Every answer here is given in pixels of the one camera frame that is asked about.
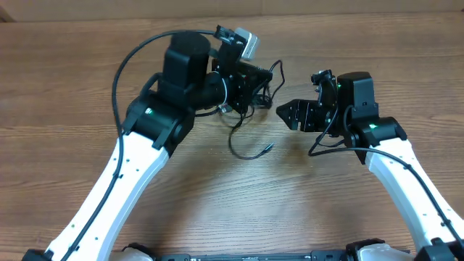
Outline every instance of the wall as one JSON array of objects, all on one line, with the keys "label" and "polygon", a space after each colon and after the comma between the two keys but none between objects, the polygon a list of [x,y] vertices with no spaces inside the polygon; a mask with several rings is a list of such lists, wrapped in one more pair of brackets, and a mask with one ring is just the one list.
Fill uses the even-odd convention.
[{"label": "wall", "polygon": [[452,12],[464,0],[0,0],[4,20],[18,22],[126,18]]}]

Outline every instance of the wooden table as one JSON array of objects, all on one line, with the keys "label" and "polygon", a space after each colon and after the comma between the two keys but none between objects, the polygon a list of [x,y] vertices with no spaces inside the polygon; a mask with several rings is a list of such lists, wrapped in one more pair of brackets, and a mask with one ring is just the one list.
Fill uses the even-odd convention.
[{"label": "wooden table", "polygon": [[[4,23],[0,259],[45,249],[100,176],[115,145],[110,86],[124,56],[154,34],[218,23],[261,38],[254,64],[283,60],[287,81],[275,105],[315,99],[309,83],[318,70],[370,72],[381,116],[401,123],[431,180],[464,216],[462,12]],[[162,70],[167,43],[152,43],[126,67],[121,112]],[[317,134],[288,130],[275,108],[258,111],[234,136],[243,154],[275,142],[260,159],[234,158],[228,131],[218,116],[196,120],[115,249],[136,241],[158,254],[307,252],[373,237],[414,248],[389,195],[354,153],[309,158]]]}]

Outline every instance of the black cable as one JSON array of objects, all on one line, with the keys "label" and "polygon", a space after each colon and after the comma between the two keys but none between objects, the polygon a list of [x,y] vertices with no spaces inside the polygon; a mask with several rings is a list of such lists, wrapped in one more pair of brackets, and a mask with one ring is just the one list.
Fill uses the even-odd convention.
[{"label": "black cable", "polygon": [[243,157],[241,155],[239,155],[232,147],[232,134],[237,131],[238,128],[240,128],[241,124],[243,123],[245,117],[243,116],[242,113],[240,113],[240,121],[237,122],[237,124],[235,124],[235,126],[232,127],[232,130],[231,132],[229,133],[229,139],[228,139],[228,147],[229,149],[231,150],[231,153],[233,156],[239,158],[240,160],[255,160],[259,157],[261,157],[262,155],[268,153],[274,146],[274,143],[271,143],[269,144],[267,147],[265,147],[260,153],[258,153],[257,155],[253,156],[253,157]]},{"label": "black cable", "polygon": [[261,107],[264,107],[264,108],[267,108],[267,109],[270,109],[272,107],[272,104],[273,104],[273,100],[274,100],[274,96],[276,95],[277,91],[281,89],[281,87],[285,84],[285,75],[283,73],[283,63],[282,63],[282,60],[277,60],[275,61],[270,69],[269,69],[269,72],[272,73],[274,71],[274,68],[280,64],[280,68],[281,68],[281,77],[282,77],[282,82],[281,84],[278,85],[278,87],[274,90],[273,92],[273,95],[271,96],[270,95],[270,86],[269,86],[269,81],[264,81],[263,83],[261,83],[255,90],[254,90],[254,93],[253,93],[253,100],[254,100],[254,103],[258,106],[261,106]]},{"label": "black cable", "polygon": [[116,71],[115,78],[113,80],[112,84],[112,108],[113,108],[113,114],[115,116],[115,123],[116,123],[116,129],[117,129],[117,137],[119,139],[119,156],[117,159],[117,165],[116,165],[116,170],[113,173],[113,177],[111,182],[108,185],[107,190],[104,193],[104,196],[101,198],[100,203],[94,210],[94,213],[92,213],[92,216],[88,219],[87,223],[83,226],[82,230],[78,234],[78,236],[75,238],[74,242],[71,244],[70,248],[67,250],[66,254],[63,256],[61,261],[66,261],[69,256],[75,251],[75,249],[78,247],[80,240],[84,237],[86,234],[88,228],[90,228],[91,224],[94,222],[96,216],[100,213],[100,210],[102,210],[102,207],[104,203],[107,201],[109,194],[111,193],[111,190],[115,186],[116,180],[119,177],[119,172],[121,170],[121,166],[123,165],[123,157],[124,157],[124,140],[123,140],[123,127],[121,126],[121,119],[119,117],[119,112],[117,109],[117,99],[116,99],[116,90],[117,90],[117,82],[119,81],[119,77],[121,76],[121,72],[123,71],[124,67],[127,65],[129,62],[129,59],[137,53],[137,51],[140,51],[145,45],[151,43],[154,40],[157,40],[158,38],[165,37],[165,36],[171,36],[176,33],[182,33],[186,31],[193,31],[196,33],[201,33],[201,34],[206,34],[206,35],[213,35],[215,32],[211,30],[172,30],[168,32],[164,32],[162,34],[152,36],[151,38],[146,39],[142,43],[140,43],[136,48],[134,48],[123,60],[121,65]]},{"label": "black cable", "polygon": [[149,93],[149,89],[158,81],[159,78],[161,78],[162,73],[156,72],[153,74],[150,79],[144,84],[142,89],[140,90],[140,96],[146,96]]},{"label": "black cable", "polygon": [[331,144],[331,145],[325,145],[325,144],[322,144],[320,142],[319,146],[324,146],[324,147],[327,147],[327,148],[336,148],[336,147],[342,145],[344,142],[345,142],[345,140],[341,140],[341,141],[338,141],[337,143]]},{"label": "black cable", "polygon": [[281,64],[281,77],[282,77],[282,82],[281,84],[274,90],[273,95],[270,97],[270,101],[272,102],[274,100],[274,96],[276,95],[277,91],[282,88],[282,86],[285,83],[285,75],[283,74],[283,63],[282,60],[277,60],[277,62],[274,62],[273,66],[270,67],[269,71],[272,72],[274,70],[274,67],[280,63]]},{"label": "black cable", "polygon": [[239,155],[232,147],[232,134],[238,129],[240,128],[241,124],[243,123],[244,119],[247,119],[247,118],[250,118],[253,116],[254,114],[254,106],[257,105],[259,107],[262,107],[262,108],[266,108],[266,109],[270,109],[272,107],[272,104],[273,104],[273,99],[274,99],[274,96],[276,95],[277,91],[285,84],[285,75],[283,73],[283,63],[282,63],[282,60],[277,60],[275,61],[270,69],[269,69],[269,72],[272,72],[274,70],[274,68],[280,64],[280,68],[281,68],[281,77],[282,77],[282,82],[281,84],[279,84],[279,86],[274,90],[273,92],[273,95],[270,96],[270,87],[269,87],[269,82],[266,80],[264,81],[263,83],[259,84],[258,87],[256,87],[256,89],[253,91],[253,102],[250,104],[251,107],[252,107],[252,113],[246,117],[244,117],[242,114],[240,114],[240,121],[232,127],[232,130],[231,132],[229,133],[229,138],[228,138],[228,147],[229,149],[231,150],[231,153],[233,156],[241,159],[241,160],[254,160],[254,159],[257,159],[259,157],[261,157],[262,155],[268,153],[274,146],[274,143],[271,143],[269,144],[265,149],[263,149],[259,154],[253,156],[253,157],[244,157],[244,156],[241,156]]},{"label": "black cable", "polygon": [[197,113],[195,114],[195,117],[206,117],[206,116],[211,116],[211,115],[215,115],[216,113],[218,113],[220,111],[220,108],[219,107],[216,107],[216,109],[210,111],[210,112],[204,112],[204,113]]},{"label": "black cable", "polygon": [[312,151],[318,146],[320,145],[320,141],[322,141],[322,139],[324,138],[324,136],[326,135],[326,133],[328,132],[328,130],[331,128],[331,126],[333,125],[333,123],[335,122],[335,119],[336,119],[336,116],[339,114],[339,107],[337,106],[336,109],[335,109],[335,112],[333,114],[333,117],[331,119],[331,121],[328,123],[327,125],[327,128],[322,132],[322,134],[320,134],[317,138],[316,138],[316,142],[311,146],[311,149],[309,150],[309,152],[307,153],[309,156],[312,156]]},{"label": "black cable", "polygon": [[345,111],[343,112],[343,129],[345,130],[345,132],[347,133],[348,132],[348,125],[347,125],[347,116],[348,116],[348,111],[349,109],[351,108],[354,108],[353,105],[349,105]]},{"label": "black cable", "polygon": [[413,166],[411,166],[410,164],[407,164],[405,161],[403,161],[399,157],[396,157],[396,156],[394,156],[394,155],[392,155],[390,153],[383,152],[383,151],[378,150],[378,149],[372,149],[372,148],[336,148],[336,149],[327,149],[327,150],[324,150],[324,151],[321,151],[321,152],[313,153],[310,156],[315,157],[315,156],[329,154],[329,153],[333,153],[333,152],[353,152],[353,151],[354,152],[359,151],[359,152],[378,153],[378,154],[383,155],[385,157],[388,157],[388,158],[390,158],[392,160],[395,160],[399,164],[403,165],[405,170],[409,170],[414,175],[414,177],[418,180],[419,184],[422,186],[422,189],[426,192],[426,194],[427,194],[428,198],[430,199],[432,205],[435,207],[436,211],[438,212],[438,216],[440,216],[442,218],[443,224],[446,225],[449,232],[455,237],[455,239],[459,243],[461,249],[464,249],[464,241],[459,237],[459,235],[457,234],[455,228],[451,225],[451,221],[449,219],[447,219],[447,217],[444,215],[443,210],[439,206],[438,202],[435,200],[435,197],[431,193],[430,189],[428,189],[426,183],[419,176],[419,174],[413,169]]}]

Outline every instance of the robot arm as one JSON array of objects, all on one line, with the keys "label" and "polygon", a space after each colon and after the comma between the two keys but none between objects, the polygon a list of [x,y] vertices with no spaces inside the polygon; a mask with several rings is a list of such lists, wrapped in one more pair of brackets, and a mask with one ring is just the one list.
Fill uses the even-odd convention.
[{"label": "robot arm", "polygon": [[[132,132],[124,138],[124,159],[120,175],[111,194],[90,228],[80,240],[78,249],[68,260],[108,260],[113,244],[138,198],[169,160],[165,148],[155,149],[153,141]],[[46,250],[51,260],[61,260],[83,226],[96,209],[111,183],[119,155],[119,144],[100,178],[71,222]]]},{"label": "robot arm", "polygon": [[[406,132],[393,117],[379,117],[372,77],[351,72],[335,80],[330,70],[311,77],[317,101],[293,100],[277,108],[287,126],[304,132],[322,132],[310,156],[355,151],[362,164],[382,182],[411,232],[415,260],[464,260],[464,222],[443,199],[419,164]],[[346,148],[313,153],[322,137],[343,136]],[[355,260],[412,260],[410,254],[384,251],[379,240],[347,245]]]},{"label": "robot arm", "polygon": [[[69,225],[43,254],[29,250],[23,260],[108,260],[141,193],[193,128],[195,111],[227,103],[240,114],[247,113],[252,94],[273,76],[268,70],[241,61],[253,59],[259,39],[241,28],[234,32],[218,26],[216,32],[201,33],[221,40],[219,50],[211,49],[199,31],[176,31],[143,42],[126,57],[121,67],[145,44],[173,35],[163,72],[149,79],[128,108],[122,124],[123,158],[119,159],[118,139],[108,165]],[[212,72],[207,73],[210,55],[214,58]],[[151,91],[156,81],[157,91]],[[120,160],[122,165],[116,173]],[[93,219],[102,198],[106,201]]]},{"label": "robot arm", "polygon": [[[372,148],[392,154],[410,164],[427,185],[440,208],[451,221],[454,229],[461,238],[464,238],[463,220],[444,200],[430,178],[428,178],[414,155],[413,148],[408,140],[403,141],[400,138],[393,138],[380,141],[380,145],[372,146]],[[368,152],[365,163],[369,171],[376,175],[390,194],[399,213],[406,222],[415,248],[418,251],[431,246],[434,239],[441,239],[444,243],[451,243],[456,240],[450,230],[442,225],[443,220],[437,215],[436,208],[409,170],[405,170],[403,165],[392,159],[372,152]]]}]

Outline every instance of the wire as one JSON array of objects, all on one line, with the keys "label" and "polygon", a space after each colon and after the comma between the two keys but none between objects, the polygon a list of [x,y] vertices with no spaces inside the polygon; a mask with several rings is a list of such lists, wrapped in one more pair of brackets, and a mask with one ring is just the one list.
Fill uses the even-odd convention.
[{"label": "wire", "polygon": [[383,155],[385,157],[388,157],[392,160],[395,160],[399,164],[403,165],[405,170],[409,170],[414,177],[418,180],[419,184],[422,186],[422,189],[426,192],[428,198],[430,199],[432,205],[435,207],[435,210],[438,212],[438,215],[442,218],[443,224],[446,225],[448,228],[449,232],[454,236],[456,241],[459,243],[461,249],[464,249],[464,241],[459,237],[457,234],[455,228],[451,225],[451,221],[447,219],[447,217],[444,215],[443,210],[439,206],[438,202],[435,200],[434,195],[431,193],[430,189],[426,185],[426,183],[423,181],[423,179],[419,176],[419,174],[413,169],[413,166],[410,164],[407,164],[405,161],[400,159],[399,157],[396,157],[390,153],[383,152],[378,149],[372,149],[372,148],[336,148],[336,149],[327,149],[321,152],[316,152],[311,154],[311,157],[316,157],[319,155],[324,155],[324,154],[329,154],[329,153],[334,153],[334,152],[353,152],[353,151],[359,151],[359,152],[372,152],[372,153],[377,153],[380,155]]},{"label": "wire", "polygon": [[335,112],[333,114],[333,117],[331,119],[331,121],[328,123],[327,125],[327,128],[322,132],[322,134],[320,134],[317,138],[316,138],[316,142],[311,146],[311,149],[309,150],[309,152],[307,153],[309,156],[312,156],[312,151],[318,146],[320,145],[320,141],[322,141],[322,139],[324,138],[324,136],[326,135],[326,133],[328,132],[328,130],[332,127],[333,123],[335,122],[335,119],[336,119],[336,116],[339,114],[339,107],[337,106],[336,109],[335,109]]},{"label": "wire", "polygon": [[256,89],[253,91],[253,94],[252,94],[252,97],[253,97],[253,101],[252,103],[250,104],[251,108],[252,108],[252,113],[248,116],[243,116],[241,113],[240,113],[240,120],[239,122],[232,127],[232,130],[231,132],[229,133],[229,137],[228,137],[228,147],[232,153],[233,156],[241,159],[241,160],[254,160],[254,159],[257,159],[259,157],[261,157],[262,155],[268,153],[274,146],[274,143],[271,143],[269,144],[265,149],[263,149],[260,153],[258,153],[257,155],[253,156],[253,157],[244,157],[244,156],[241,156],[239,155],[232,147],[232,135],[235,131],[237,131],[237,129],[239,129],[244,121],[244,119],[248,119],[250,117],[252,117],[254,115],[254,111],[255,111],[255,108],[254,106],[257,105],[258,107],[260,108],[265,108],[265,109],[270,109],[273,105],[273,99],[274,99],[274,96],[276,95],[277,91],[284,85],[285,83],[285,75],[283,73],[283,63],[282,63],[282,60],[277,60],[275,61],[270,69],[269,69],[269,72],[271,73],[272,71],[274,71],[274,68],[276,68],[277,65],[280,64],[280,69],[281,69],[281,77],[282,77],[282,82],[281,84],[279,84],[279,86],[274,90],[273,92],[273,95],[270,96],[270,89],[269,89],[269,81],[264,81],[262,82],[261,84],[258,85],[258,87],[256,87]]},{"label": "wire", "polygon": [[229,133],[229,138],[228,138],[228,147],[229,149],[231,150],[231,153],[233,156],[239,158],[240,160],[255,160],[259,157],[261,157],[262,155],[268,153],[273,147],[274,147],[274,143],[271,143],[269,144],[267,147],[265,147],[260,153],[258,153],[257,155],[253,156],[253,157],[244,157],[244,156],[241,156],[239,155],[232,147],[232,134],[237,131],[237,129],[240,128],[241,124],[243,123],[245,117],[242,113],[240,113],[240,121],[237,122],[237,124],[235,124],[235,126],[232,127],[232,130],[231,132]]},{"label": "wire", "polygon": [[343,129],[347,133],[348,132],[348,125],[347,125],[347,116],[349,109],[354,108],[353,105],[349,105],[345,111],[343,112]]},{"label": "wire", "polygon": [[80,240],[84,237],[86,234],[88,228],[90,228],[91,224],[94,222],[96,216],[100,213],[100,210],[102,210],[102,207],[104,203],[107,201],[109,194],[111,193],[111,190],[114,188],[115,183],[117,178],[119,177],[119,172],[121,171],[121,166],[123,165],[123,157],[124,157],[124,140],[123,140],[123,127],[121,126],[121,119],[119,117],[119,112],[117,108],[117,98],[116,98],[116,92],[117,92],[117,82],[119,81],[119,77],[121,76],[121,73],[123,72],[124,67],[127,65],[129,62],[129,59],[137,53],[137,51],[140,51],[145,45],[151,43],[154,40],[157,40],[158,38],[165,37],[165,36],[172,36],[175,35],[176,33],[182,33],[182,32],[187,32],[187,31],[192,31],[196,33],[201,33],[205,35],[213,35],[215,32],[211,30],[172,30],[168,32],[164,32],[162,34],[152,36],[151,38],[146,39],[142,43],[140,43],[136,48],[134,48],[121,62],[121,65],[116,71],[115,78],[113,80],[112,84],[112,109],[113,109],[113,115],[115,116],[115,123],[116,123],[116,129],[117,129],[117,138],[119,139],[119,156],[117,159],[117,165],[116,165],[116,170],[113,173],[113,177],[111,182],[108,185],[107,190],[104,193],[104,196],[101,198],[100,203],[94,210],[94,213],[92,213],[92,216],[88,219],[87,223],[83,226],[82,230],[78,234],[78,236],[75,238],[74,242],[71,244],[70,248],[67,250],[66,254],[63,256],[61,261],[66,261],[69,256],[75,251],[75,249],[78,247]]},{"label": "wire", "polygon": [[253,93],[253,99],[254,99],[254,103],[258,106],[261,106],[261,107],[264,107],[264,108],[267,108],[267,109],[270,109],[273,105],[273,100],[274,100],[274,96],[276,95],[277,91],[280,90],[282,88],[282,86],[285,84],[285,75],[283,73],[283,63],[282,63],[282,60],[277,60],[275,61],[270,69],[269,69],[269,72],[272,73],[274,71],[274,68],[280,64],[280,71],[281,71],[281,77],[282,77],[282,82],[281,84],[278,85],[278,87],[274,90],[272,96],[270,95],[270,86],[269,86],[269,81],[266,80],[264,81],[263,83],[261,83],[255,90],[254,90],[254,93]]},{"label": "wire", "polygon": [[156,72],[153,74],[150,79],[144,84],[144,87],[140,90],[140,96],[146,96],[149,93],[149,89],[160,79],[162,76],[162,73]]},{"label": "wire", "polygon": [[195,114],[195,117],[206,117],[206,116],[211,116],[211,115],[215,115],[216,113],[218,113],[220,111],[220,108],[219,107],[216,107],[216,109],[210,111],[210,112],[204,112],[204,113],[197,113]]},{"label": "wire", "polygon": [[338,141],[337,143],[331,144],[331,145],[325,145],[325,144],[319,143],[319,146],[324,146],[324,147],[328,147],[328,148],[335,148],[335,147],[338,147],[338,146],[342,145],[344,142],[345,142],[345,140],[341,140],[341,141]]},{"label": "wire", "polygon": [[[252,107],[252,113],[251,113],[250,115],[246,115],[246,116],[244,117],[244,121],[243,121],[243,123],[240,125],[240,127],[244,127],[246,124],[248,124],[248,123],[251,122],[251,120],[248,120],[248,121],[245,122],[245,119],[251,118],[251,117],[253,116],[253,114],[254,114],[254,107],[253,107],[253,105],[251,105],[251,107]],[[222,111],[219,111],[219,116],[220,116],[220,117],[219,117],[220,121],[221,121],[224,125],[226,125],[227,127],[229,127],[229,128],[233,128],[235,125],[229,125],[226,121],[224,121],[224,117],[227,117],[227,118],[229,118],[229,119],[234,119],[234,120],[237,120],[237,119],[240,120],[240,116],[239,116],[239,117],[234,117],[234,116],[228,115],[228,113],[223,113]]]}]

